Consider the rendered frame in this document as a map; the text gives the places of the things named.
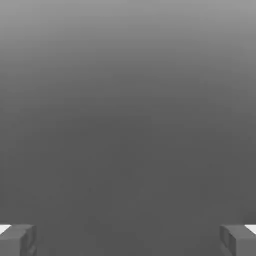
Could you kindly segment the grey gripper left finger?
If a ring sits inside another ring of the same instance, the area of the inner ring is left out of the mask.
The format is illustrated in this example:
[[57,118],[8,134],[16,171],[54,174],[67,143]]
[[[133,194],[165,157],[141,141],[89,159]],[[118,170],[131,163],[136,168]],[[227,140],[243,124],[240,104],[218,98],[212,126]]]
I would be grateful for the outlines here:
[[0,224],[0,256],[38,256],[37,226]]

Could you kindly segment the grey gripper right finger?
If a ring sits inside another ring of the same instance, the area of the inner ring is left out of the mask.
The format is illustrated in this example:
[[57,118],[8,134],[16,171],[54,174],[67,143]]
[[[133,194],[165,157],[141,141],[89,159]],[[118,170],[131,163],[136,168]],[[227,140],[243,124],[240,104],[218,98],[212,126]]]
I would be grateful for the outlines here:
[[219,235],[223,256],[256,256],[256,224],[221,225]]

